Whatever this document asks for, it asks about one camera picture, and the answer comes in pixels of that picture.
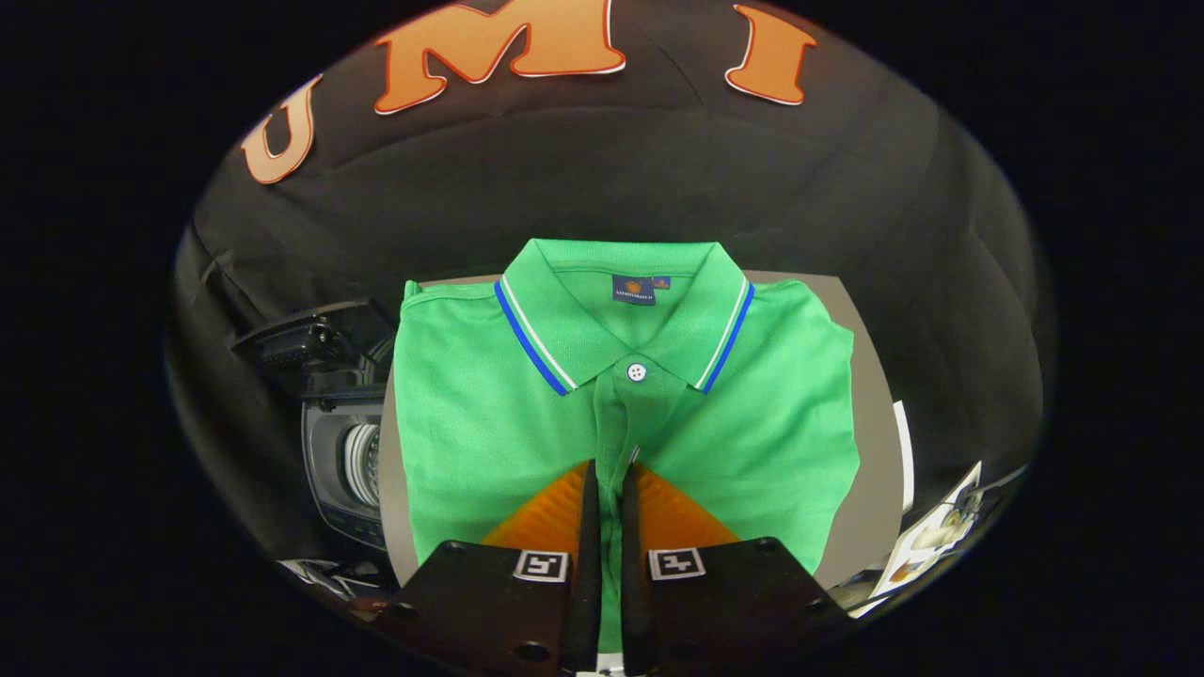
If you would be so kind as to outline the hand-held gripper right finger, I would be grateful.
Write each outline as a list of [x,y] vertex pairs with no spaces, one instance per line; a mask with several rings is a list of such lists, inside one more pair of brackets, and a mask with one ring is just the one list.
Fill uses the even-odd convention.
[[783,541],[740,540],[643,465],[621,494],[628,676],[785,676],[852,620]]

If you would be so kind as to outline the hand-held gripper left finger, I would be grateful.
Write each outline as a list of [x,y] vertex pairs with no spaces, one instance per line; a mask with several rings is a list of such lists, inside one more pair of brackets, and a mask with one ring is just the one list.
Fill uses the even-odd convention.
[[482,543],[441,543],[374,629],[421,676],[576,676],[596,669],[600,591],[596,471],[583,463]]

